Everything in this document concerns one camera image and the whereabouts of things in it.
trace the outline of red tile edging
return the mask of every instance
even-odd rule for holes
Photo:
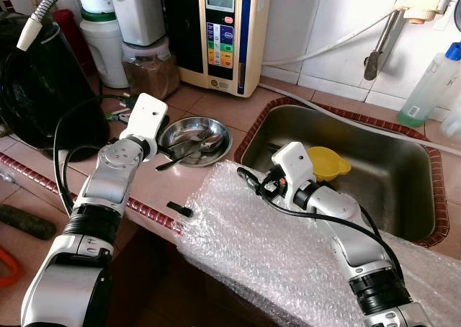
[[[289,97],[283,97],[280,99],[272,100],[270,103],[267,104],[267,106],[262,110],[261,114],[256,119],[256,122],[248,131],[245,138],[242,140],[241,144],[234,153],[234,159],[237,163],[241,164],[243,153],[245,153],[245,150],[248,148],[251,140],[255,136],[256,131],[259,129],[259,127],[261,127],[263,121],[266,119],[270,110],[277,106],[289,104],[305,107],[304,104]],[[387,122],[384,120],[379,120],[377,118],[368,117],[343,109],[337,109],[335,107],[328,105],[323,105],[319,103],[314,104],[317,104],[318,106],[326,109],[327,111],[333,112],[336,115],[349,118],[350,120],[356,120],[359,122],[381,127],[386,130],[392,130],[394,132],[407,135],[411,138],[417,138],[419,140],[431,142],[426,136],[422,135],[421,133],[418,133],[414,129],[410,129],[409,127],[405,127],[403,125]],[[420,246],[430,247],[440,243],[447,236],[449,231],[449,218],[447,210],[447,199],[445,197],[444,177],[442,171],[442,157],[440,156],[440,152],[437,149],[430,147],[425,147],[425,149],[427,150],[429,158],[431,160],[432,186],[434,189],[435,227],[434,231],[429,237],[414,243]]]
[[[8,155],[3,154],[2,152],[0,152],[0,164],[4,164],[9,168],[14,169],[15,171],[26,176],[28,179],[31,179],[34,182],[40,184],[42,187],[50,190],[51,192],[54,192],[55,194],[59,194],[58,187],[55,182],[46,178],[42,174],[29,169],[27,166],[21,164],[18,161],[15,161],[13,158],[10,158]],[[77,195],[71,193],[71,197],[72,200],[75,201]],[[128,197],[127,207],[168,228],[169,230],[178,233],[179,235],[182,234],[183,225],[181,223],[178,223],[168,215],[160,213],[158,210],[154,210],[153,208],[144,205],[142,202],[139,202],[132,197]]]

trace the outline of white pipe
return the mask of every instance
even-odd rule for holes
[[[419,140],[417,138],[411,138],[411,137],[408,137],[408,136],[391,133],[391,132],[388,132],[388,131],[385,131],[385,130],[376,129],[374,127],[369,127],[368,125],[364,125],[362,123],[358,123],[358,122],[355,122],[353,120],[349,120],[347,118],[338,116],[338,115],[334,114],[333,112],[329,112],[326,109],[323,109],[322,107],[320,107],[320,106],[318,106],[318,105],[316,105],[316,104],[314,104],[312,102],[309,102],[309,101],[299,97],[296,94],[289,93],[288,91],[284,91],[283,89],[278,89],[278,88],[275,88],[275,87],[272,87],[272,86],[268,86],[266,84],[259,84],[259,86],[261,88],[265,88],[265,89],[268,89],[270,91],[275,91],[278,94],[285,95],[286,97],[290,97],[290,98],[292,98],[294,100],[302,102],[303,104],[305,104],[305,105],[307,105],[307,106],[309,106],[309,107],[323,113],[324,115],[330,116],[330,117],[334,118],[335,120],[339,120],[340,122],[346,123],[348,125],[352,125],[353,127],[358,127],[360,129],[370,131],[370,132],[375,133],[375,134],[380,134],[380,135],[388,136],[390,138],[396,138],[396,139],[399,139],[399,140],[404,140],[404,141],[408,141],[408,142],[412,142],[412,143],[417,143],[419,145],[425,145],[427,147],[438,149],[439,151],[444,151],[444,152],[447,152],[447,153],[454,154],[456,156],[461,156],[461,151],[458,151],[458,150],[453,149],[453,148],[446,147],[444,145],[438,145],[438,144],[433,143],[433,142],[423,141],[423,140]]]
[[[390,14],[393,12],[398,11],[397,8],[392,7],[390,9],[387,9],[385,12],[380,14],[377,18],[375,18],[372,22],[369,24],[359,28],[358,30],[355,30],[348,35],[343,36],[341,39],[338,39],[337,41],[333,42],[330,45],[323,46],[322,48],[319,48],[318,50],[315,50],[311,53],[306,53],[305,55],[301,55],[299,57],[294,57],[294,58],[288,58],[284,59],[282,61],[273,61],[273,62],[262,62],[263,66],[281,66],[282,64],[288,64],[288,63],[296,63],[300,61],[304,61],[306,59],[312,58],[316,55],[320,55],[321,53],[324,53],[328,50],[331,50],[333,48],[336,48],[337,46],[340,46],[340,44],[343,44],[344,42],[351,40],[353,37],[356,37],[357,35],[363,33],[365,30],[368,30],[369,28],[373,27],[375,24],[380,22],[382,19],[388,17]]]

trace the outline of pink tiled countertop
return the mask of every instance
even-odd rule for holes
[[[301,86],[286,84],[278,80],[262,78],[261,81],[265,84],[298,94],[307,100],[312,100],[319,104],[337,107],[388,122],[397,122],[397,112],[389,109],[313,91]],[[113,94],[121,93],[121,91],[110,89],[105,92]],[[233,146],[225,158],[233,160],[237,147],[245,138],[255,119],[270,101],[279,99],[280,97],[282,96],[272,91],[258,88],[250,98],[240,99],[215,91],[183,85],[165,101],[169,105],[168,114],[172,122],[183,117],[200,115],[215,118],[226,124],[233,136]],[[104,108],[107,111],[121,107],[118,107],[111,101],[104,102]],[[113,135],[118,135],[123,128],[124,126],[121,123],[114,122],[111,124]],[[439,132],[438,122],[430,120],[423,127],[416,130],[435,143],[461,149],[461,145],[452,143]],[[51,161],[24,143],[17,142],[11,138],[0,138],[0,152],[24,164],[49,180],[54,180]],[[187,197],[201,186],[203,179],[207,176],[211,168],[190,168],[176,165],[167,171],[155,171],[155,168],[159,164],[166,161],[167,159],[164,155],[158,154],[150,162],[143,164],[142,168],[138,170],[130,196],[136,200],[136,203],[142,202],[146,206],[141,210],[141,213],[128,208],[125,215],[128,219],[131,219],[144,228],[174,242],[174,233],[163,225],[160,225],[159,220],[157,222],[153,220],[157,218],[157,214],[155,213],[159,211],[160,215],[163,215],[162,218],[178,219],[177,213],[167,208],[166,203],[173,201],[183,205]],[[74,193],[78,193],[85,177],[93,172],[94,165],[95,158],[90,158],[79,163],[71,163],[68,177],[69,186]],[[461,159],[451,154],[442,153],[442,165],[450,231],[441,243],[431,249],[459,259],[461,258]],[[30,179],[24,177],[24,174],[19,174],[17,171],[7,168],[0,163],[0,170],[3,171],[4,169],[15,175],[15,179],[17,179],[19,185],[34,192],[50,204],[61,208],[61,202],[57,195],[43,189],[43,187],[39,187],[37,183],[31,182]]]

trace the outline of metal plate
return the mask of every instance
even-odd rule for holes
[[[217,120],[208,117],[188,117],[178,120],[164,130],[158,142],[163,147],[169,147],[170,145],[200,133],[207,127],[213,131],[213,135],[221,134],[224,137],[221,146],[216,149],[216,151],[210,153],[193,154],[181,161],[180,164],[192,167],[210,165],[224,157],[232,146],[232,136],[229,130],[223,123]],[[186,143],[173,147],[171,149],[174,153],[173,158],[178,158],[184,154],[193,152],[197,150],[199,146],[200,142],[187,141]]]

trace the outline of kitchen sink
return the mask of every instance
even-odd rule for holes
[[[431,159],[423,146],[344,124],[314,109],[283,105],[269,111],[240,162],[265,172],[272,167],[274,148],[291,141],[330,148],[349,161],[352,170],[329,183],[358,201],[379,229],[409,241],[432,234]]]

